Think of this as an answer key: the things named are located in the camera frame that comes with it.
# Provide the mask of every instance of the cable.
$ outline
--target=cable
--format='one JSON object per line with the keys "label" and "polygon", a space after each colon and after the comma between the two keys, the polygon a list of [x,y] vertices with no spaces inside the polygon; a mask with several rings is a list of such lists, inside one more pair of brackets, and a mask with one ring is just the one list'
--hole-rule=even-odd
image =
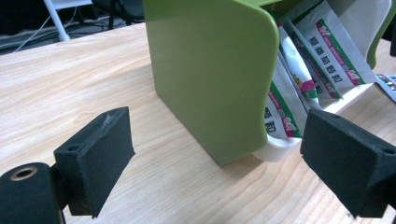
{"label": "cable", "polygon": [[27,44],[27,42],[29,42],[33,37],[35,37],[35,35],[37,35],[38,32],[40,32],[41,29],[43,29],[43,27],[46,25],[46,23],[49,21],[49,19],[50,19],[50,16],[44,21],[44,23],[41,25],[41,27],[40,27],[33,35],[31,35],[27,40],[25,40],[25,41],[23,42],[23,44],[21,44],[17,49],[15,49],[15,50],[13,51],[13,53],[15,53],[15,52],[17,52],[18,50],[20,50],[25,44]]}
{"label": "cable", "polygon": [[[66,28],[67,26],[69,26],[70,25],[70,23],[74,20],[74,18],[76,17],[76,13],[77,13],[77,7],[75,7],[75,11],[74,11],[74,14],[73,14],[73,17],[72,17],[72,19],[70,19],[70,21],[69,21],[69,23],[67,23],[65,26],[64,26],[64,28]],[[47,24],[47,22],[50,20],[50,16],[44,21],[44,23],[41,25],[41,27],[33,34],[33,35],[31,35],[27,40],[25,40],[17,49],[15,49],[14,51],[13,51],[13,53],[15,53],[15,52],[17,52],[18,50],[20,50],[23,46],[25,46],[29,41],[31,41],[32,39],[33,39],[33,37],[35,37],[35,35],[37,35],[42,29],[43,29],[43,27]]]}

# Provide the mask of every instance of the white sachet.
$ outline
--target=white sachet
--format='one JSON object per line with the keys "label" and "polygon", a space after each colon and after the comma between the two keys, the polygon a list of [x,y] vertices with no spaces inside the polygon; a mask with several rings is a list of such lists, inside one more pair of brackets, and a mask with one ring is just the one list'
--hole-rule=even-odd
{"label": "white sachet", "polygon": [[306,113],[282,62],[276,60],[264,113],[265,129],[275,138],[302,137]]}
{"label": "white sachet", "polygon": [[314,80],[319,101],[321,103],[327,103],[331,99],[342,98],[341,92],[337,89],[335,83],[330,78],[326,67],[322,63],[319,63],[319,56],[309,48],[304,37],[288,18],[285,19],[285,29],[289,33],[290,38],[300,55],[303,57],[306,67]]}
{"label": "white sachet", "polygon": [[288,74],[289,79],[291,80],[291,84],[293,85],[294,90],[296,91],[298,98],[300,98],[301,103],[303,104],[303,108],[308,114],[309,110],[311,109],[311,106],[308,104],[308,102],[305,100],[303,94],[300,92],[299,86],[293,81],[293,76],[290,73],[289,66],[286,63],[285,58],[283,58],[282,53],[277,54],[278,59],[282,62],[283,68],[285,68],[286,73]]}
{"label": "white sachet", "polygon": [[277,28],[279,31],[280,52],[287,63],[284,66],[289,68],[292,80],[297,84],[299,92],[304,96],[308,104],[316,109],[321,109],[318,104],[318,93],[314,80],[309,74],[303,58],[283,26],[278,25]]}
{"label": "white sachet", "polygon": [[375,74],[330,8],[323,1],[295,24],[309,48],[319,56],[340,92],[375,82]]}

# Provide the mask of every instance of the green panel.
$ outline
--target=green panel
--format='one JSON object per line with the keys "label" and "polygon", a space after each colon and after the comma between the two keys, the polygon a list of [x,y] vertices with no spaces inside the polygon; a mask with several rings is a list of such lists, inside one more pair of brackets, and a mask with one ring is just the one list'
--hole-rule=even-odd
{"label": "green panel", "polygon": [[376,64],[375,52],[376,52],[376,48],[378,47],[379,40],[387,30],[387,27],[389,26],[392,18],[395,15],[396,15],[396,0],[392,0],[392,6],[390,7],[389,13],[385,18],[384,23],[382,23],[382,26],[379,28],[379,31],[376,34],[375,39],[373,40],[373,43],[371,44],[369,48],[369,52],[367,54],[367,63],[370,64],[372,68],[374,68]]}
{"label": "green panel", "polygon": [[144,1],[156,91],[220,165],[267,141],[278,33],[265,2]]}

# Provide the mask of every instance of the wood grain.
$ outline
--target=wood grain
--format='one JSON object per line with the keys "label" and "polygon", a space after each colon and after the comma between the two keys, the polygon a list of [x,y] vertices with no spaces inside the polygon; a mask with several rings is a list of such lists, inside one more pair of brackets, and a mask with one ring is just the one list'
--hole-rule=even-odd
{"label": "wood grain", "polygon": [[[378,73],[396,74],[381,42]],[[354,219],[296,150],[218,167],[157,97],[145,24],[0,57],[0,174],[53,150],[93,118],[129,106],[136,155],[99,218],[68,223],[391,223]],[[396,145],[396,106],[376,86],[341,114]]]}

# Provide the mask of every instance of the floor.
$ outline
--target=floor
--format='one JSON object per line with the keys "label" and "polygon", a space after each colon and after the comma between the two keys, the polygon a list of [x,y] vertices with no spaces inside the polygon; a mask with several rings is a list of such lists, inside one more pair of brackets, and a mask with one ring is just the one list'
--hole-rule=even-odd
{"label": "floor", "polygon": [[[71,20],[66,23],[65,30],[71,39],[85,35],[93,35],[107,30],[108,16],[97,20],[86,20],[84,23]],[[125,26],[125,21],[115,18],[114,29]],[[0,35],[0,55],[5,55],[21,50],[33,49],[48,44],[59,42],[58,30],[51,26],[38,30],[25,30],[17,35]]]}

